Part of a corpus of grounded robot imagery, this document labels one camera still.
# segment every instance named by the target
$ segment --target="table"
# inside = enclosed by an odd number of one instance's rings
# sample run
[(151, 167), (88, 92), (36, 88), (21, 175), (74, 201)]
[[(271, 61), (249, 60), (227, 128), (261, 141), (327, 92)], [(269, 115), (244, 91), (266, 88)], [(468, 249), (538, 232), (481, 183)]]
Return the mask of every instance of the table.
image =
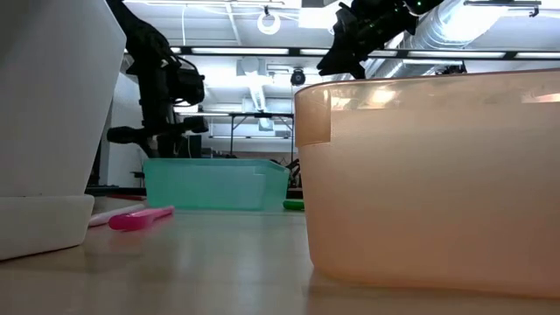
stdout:
[(301, 213), (177, 213), (149, 230), (0, 263), (2, 314), (543, 315), (560, 301), (341, 283), (314, 271)]

